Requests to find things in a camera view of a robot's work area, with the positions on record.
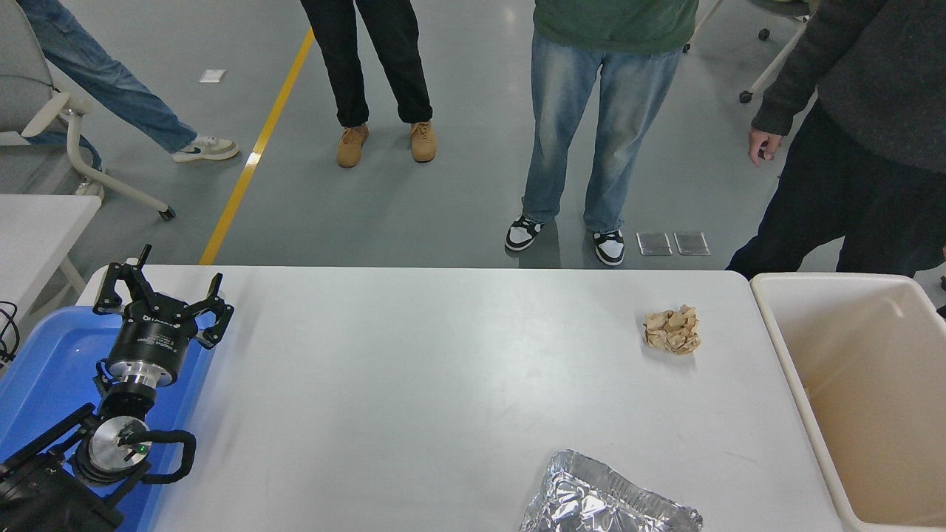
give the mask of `shoe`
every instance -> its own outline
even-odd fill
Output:
[[[101,201],[105,201],[105,186],[102,186],[98,181],[93,181],[89,178],[82,180],[82,183],[79,183],[79,186],[76,187],[75,194],[77,196],[98,196]]]
[[[198,159],[220,161],[229,159],[237,153],[239,153],[239,146],[236,142],[199,134],[190,144],[171,153],[171,158],[177,163],[186,163]]]
[[[361,160],[361,146],[368,140],[368,124],[354,128],[345,128],[342,141],[339,142],[339,154],[336,157],[339,166],[352,168]]]
[[[621,229],[610,233],[595,233],[594,252],[598,260],[608,266],[621,264],[624,261],[624,235]]]
[[[418,163],[428,163],[437,154],[437,135],[427,122],[411,124],[411,155]]]
[[[520,216],[518,220],[509,226],[509,232],[506,233],[506,249],[510,251],[522,251],[532,245],[535,236],[542,230],[542,224],[533,222],[525,216]]]

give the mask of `brown crumpled paper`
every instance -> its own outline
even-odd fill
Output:
[[[686,355],[700,346],[700,336],[696,333],[696,309],[683,305],[680,311],[665,310],[647,314],[647,345]]]

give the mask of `crumpled aluminum foil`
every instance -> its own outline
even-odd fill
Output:
[[[521,532],[698,532],[694,510],[638,488],[575,451],[552,457]]]

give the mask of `person's hand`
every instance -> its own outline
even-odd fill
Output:
[[[762,166],[762,160],[774,160],[780,145],[780,134],[761,132],[755,128],[749,130],[749,159],[757,167]]]

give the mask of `trash bin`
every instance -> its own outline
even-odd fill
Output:
[[[845,527],[946,532],[946,322],[920,285],[765,274],[752,291]]]

